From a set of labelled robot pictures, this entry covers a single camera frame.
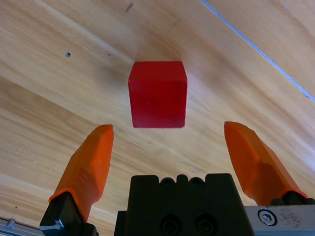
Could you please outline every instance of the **orange rubber pad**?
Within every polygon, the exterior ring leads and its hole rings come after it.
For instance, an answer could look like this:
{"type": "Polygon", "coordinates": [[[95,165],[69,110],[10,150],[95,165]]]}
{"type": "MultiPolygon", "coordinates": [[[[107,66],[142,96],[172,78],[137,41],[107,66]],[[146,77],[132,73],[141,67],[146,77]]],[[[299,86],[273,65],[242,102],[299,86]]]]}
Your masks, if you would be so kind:
{"type": "Polygon", "coordinates": [[[97,127],[71,157],[67,168],[49,202],[64,192],[70,192],[84,222],[92,204],[103,194],[112,153],[112,125],[97,127]]]}
{"type": "Polygon", "coordinates": [[[224,124],[224,134],[234,171],[244,193],[258,205],[269,205],[288,191],[307,198],[276,154],[247,126],[224,124]]]}

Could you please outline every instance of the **wooden block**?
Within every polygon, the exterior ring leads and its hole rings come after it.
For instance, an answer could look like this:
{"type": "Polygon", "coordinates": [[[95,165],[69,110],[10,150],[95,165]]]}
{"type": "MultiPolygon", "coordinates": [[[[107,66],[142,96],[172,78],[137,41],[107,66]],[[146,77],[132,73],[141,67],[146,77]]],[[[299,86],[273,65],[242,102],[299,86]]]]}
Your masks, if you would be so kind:
{"type": "Polygon", "coordinates": [[[135,62],[128,85],[133,127],[185,125],[187,77],[181,61],[135,62]]]}

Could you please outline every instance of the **wood grain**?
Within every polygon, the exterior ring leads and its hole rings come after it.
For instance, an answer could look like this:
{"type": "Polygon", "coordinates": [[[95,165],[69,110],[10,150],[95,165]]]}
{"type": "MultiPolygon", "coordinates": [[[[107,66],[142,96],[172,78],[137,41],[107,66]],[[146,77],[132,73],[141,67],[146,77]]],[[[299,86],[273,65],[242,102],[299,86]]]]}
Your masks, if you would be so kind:
{"type": "Polygon", "coordinates": [[[104,195],[89,218],[101,235],[113,235],[133,175],[231,173],[253,205],[229,160],[226,120],[254,129],[315,196],[314,103],[201,3],[128,6],[1,1],[0,215],[38,225],[70,156],[103,123],[114,125],[115,140],[104,195]],[[132,127],[127,79],[136,60],[183,61],[185,128],[132,127]]]}
{"type": "Polygon", "coordinates": [[[314,1],[207,2],[315,96],[314,1]]]}

